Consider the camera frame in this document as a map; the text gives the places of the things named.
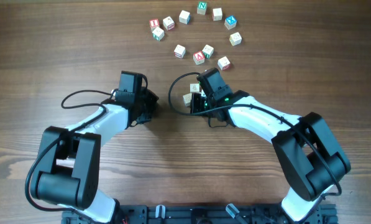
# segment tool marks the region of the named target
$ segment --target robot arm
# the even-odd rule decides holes
[[[49,127],[42,136],[39,155],[48,145],[61,141],[41,158],[33,171],[30,194],[33,198],[72,208],[78,215],[96,223],[120,219],[119,202],[98,190],[100,148],[114,135],[137,124],[149,122],[158,97],[142,87],[143,74],[122,72],[114,100],[107,99],[99,109],[77,124],[66,128]],[[82,124],[106,112],[85,128]],[[57,159],[74,159],[73,167],[60,166]]]
[[[207,97],[204,100],[201,100],[202,97],[193,97],[198,100],[191,102],[191,113],[229,105],[250,105],[217,110],[209,115],[232,126],[248,129],[273,144],[290,184],[289,193],[282,201],[282,209],[294,222],[304,220],[321,201],[320,196],[333,185],[331,176],[318,155],[314,152],[306,155],[303,152],[306,142],[302,137],[317,145],[320,156],[337,181],[350,171],[347,156],[320,115],[290,115],[259,103],[244,91],[232,93],[216,68],[206,70],[197,79]],[[283,120],[288,121],[297,131]]]

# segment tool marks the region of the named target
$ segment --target table surface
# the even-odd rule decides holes
[[[77,2],[0,5],[0,223],[59,223],[24,197],[24,179],[50,125],[77,123],[96,108],[63,110],[67,94],[111,91],[121,70],[145,74],[159,97],[158,116],[129,128],[101,149],[99,188],[122,204],[239,205],[279,202],[289,185],[273,147],[239,128],[208,128],[204,118],[170,111],[167,92],[187,72],[217,67],[233,90],[290,114],[319,113],[348,155],[352,170],[336,203],[341,223],[371,223],[371,1]],[[211,11],[238,24],[227,30]],[[181,10],[190,24],[178,22]],[[171,16],[161,42],[148,21]],[[240,32],[235,47],[229,35]],[[174,56],[177,44],[184,59]],[[213,57],[195,65],[204,45]],[[196,79],[182,80],[175,105]],[[100,102],[84,94],[68,104]]]

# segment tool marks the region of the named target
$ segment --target black metal base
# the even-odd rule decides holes
[[[145,205],[121,205],[127,224],[239,224],[225,207],[166,207],[164,218],[156,218],[156,207]],[[240,216],[248,224],[292,224],[279,204],[239,206]],[[319,205],[305,224],[337,224],[335,205]],[[98,224],[71,212],[62,213],[61,224]]]

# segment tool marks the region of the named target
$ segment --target wooden table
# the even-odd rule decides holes
[[[24,197],[24,179],[50,125],[65,127],[96,108],[63,110],[60,102],[81,89],[111,91],[121,70],[145,74],[159,97],[158,117],[129,128],[101,150],[99,188],[122,204],[251,204],[279,202],[289,185],[273,147],[239,128],[208,128],[203,118],[170,111],[167,91],[187,72],[217,67],[233,90],[290,114],[325,118],[352,170],[336,203],[341,223],[371,223],[371,1],[209,1],[0,5],[0,223],[59,223]],[[212,21],[222,7],[236,28]],[[178,22],[191,12],[189,25]],[[148,21],[171,16],[175,29],[161,42]],[[229,35],[240,32],[232,47]],[[177,44],[184,59],[174,56]],[[204,45],[213,57],[195,65]],[[196,79],[173,92],[176,106]],[[100,102],[84,94],[68,104]]]

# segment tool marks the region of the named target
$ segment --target wooden block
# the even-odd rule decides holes
[[[191,93],[200,93],[200,85],[199,85],[199,83],[190,84],[190,92]]]
[[[171,30],[172,28],[174,28],[173,19],[170,16],[164,18],[163,19],[163,26],[166,28],[166,30]]]
[[[219,21],[222,19],[221,8],[213,9],[213,21]]]
[[[199,2],[197,13],[201,14],[201,15],[205,15],[207,8],[208,8],[208,3],[207,2]]]
[[[188,24],[191,19],[191,14],[187,11],[182,10],[180,13],[180,22]]]
[[[174,54],[176,57],[183,58],[185,54],[185,47],[178,44],[177,47],[174,49]]]
[[[229,16],[227,19],[225,19],[225,27],[227,27],[227,29],[232,29],[236,26],[236,22],[237,20],[235,19],[234,16]]]
[[[242,42],[242,37],[240,36],[239,32],[236,32],[235,34],[229,36],[229,41],[232,44],[232,46],[235,46]]]
[[[195,64],[200,65],[204,62],[204,55],[202,52],[197,52],[193,54],[193,61]]]
[[[156,27],[159,27],[159,20],[158,19],[152,19],[149,20],[150,30],[153,32]]]
[[[228,69],[230,65],[231,63],[227,57],[223,57],[218,60],[218,67],[220,67],[221,70]]]
[[[185,106],[191,106],[192,93],[189,93],[187,95],[183,95],[183,99],[184,99],[184,105]]]
[[[160,27],[156,27],[155,30],[152,32],[152,36],[160,41],[165,36],[165,31],[163,31]]]
[[[204,57],[209,59],[209,58],[211,58],[211,55],[214,52],[214,48],[212,46],[206,44],[206,46],[204,46],[202,52],[203,52]]]

